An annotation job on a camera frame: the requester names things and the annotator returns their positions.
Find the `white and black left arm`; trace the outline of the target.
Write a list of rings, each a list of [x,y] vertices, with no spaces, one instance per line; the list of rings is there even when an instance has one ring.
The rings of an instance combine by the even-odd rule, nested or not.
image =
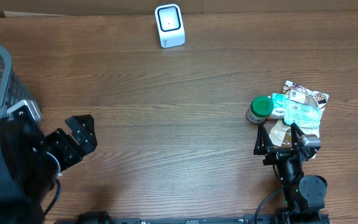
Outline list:
[[[98,145],[90,114],[66,119],[71,134],[46,135],[27,106],[0,116],[0,223],[43,223],[58,200],[58,176]]]

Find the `brown snack pouch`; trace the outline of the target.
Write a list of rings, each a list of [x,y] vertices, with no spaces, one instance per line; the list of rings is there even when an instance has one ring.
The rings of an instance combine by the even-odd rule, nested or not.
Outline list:
[[[287,80],[282,88],[280,94],[289,96],[289,101],[300,103],[303,105],[312,106],[318,108],[323,115],[325,107],[328,103],[329,95],[320,91],[309,90],[304,86],[301,86],[295,82]],[[273,145],[278,147],[290,147],[291,146],[291,130],[290,125],[284,123],[283,119],[276,119],[276,125],[270,130],[269,137],[272,140]],[[315,134],[319,136],[319,127],[312,128],[300,128],[305,134]]]

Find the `teal Kleenex tissue pack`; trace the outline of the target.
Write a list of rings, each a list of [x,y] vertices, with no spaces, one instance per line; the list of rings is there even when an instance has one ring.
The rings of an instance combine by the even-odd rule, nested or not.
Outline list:
[[[270,99],[273,103],[273,110],[268,119],[283,119],[285,116],[286,103],[289,96],[285,94],[272,93]]]

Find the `teal wet wipes pack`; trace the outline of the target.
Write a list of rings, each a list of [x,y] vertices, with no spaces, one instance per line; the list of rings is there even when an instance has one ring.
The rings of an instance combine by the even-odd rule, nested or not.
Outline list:
[[[295,123],[300,128],[316,129],[321,124],[322,112],[315,107],[289,101],[285,105],[284,123]]]

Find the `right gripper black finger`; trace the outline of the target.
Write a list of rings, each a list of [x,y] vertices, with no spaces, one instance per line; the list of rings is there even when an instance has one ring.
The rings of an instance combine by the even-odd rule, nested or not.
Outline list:
[[[269,134],[267,133],[266,128],[263,124],[259,124],[257,130],[257,139],[254,147],[254,155],[266,155],[272,152],[273,149],[274,145],[269,137]]]
[[[297,144],[300,138],[304,135],[304,132],[296,123],[292,123],[291,127],[291,143],[293,145]]]

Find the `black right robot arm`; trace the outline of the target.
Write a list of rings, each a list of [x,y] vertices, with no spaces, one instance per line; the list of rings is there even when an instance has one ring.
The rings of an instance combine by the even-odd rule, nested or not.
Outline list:
[[[258,126],[254,154],[264,156],[263,165],[273,167],[281,187],[265,197],[257,207],[253,221],[258,222],[263,205],[282,192],[286,206],[270,216],[271,223],[329,223],[329,216],[321,214],[328,183],[320,175],[305,175],[304,162],[321,148],[315,134],[305,134],[295,123],[290,126],[291,147],[275,147],[263,124]]]

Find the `green lid jar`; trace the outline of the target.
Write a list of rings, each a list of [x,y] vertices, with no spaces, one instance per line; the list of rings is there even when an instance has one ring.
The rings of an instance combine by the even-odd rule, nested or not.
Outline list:
[[[263,123],[273,111],[273,101],[267,96],[254,98],[246,111],[246,117],[251,123]]]

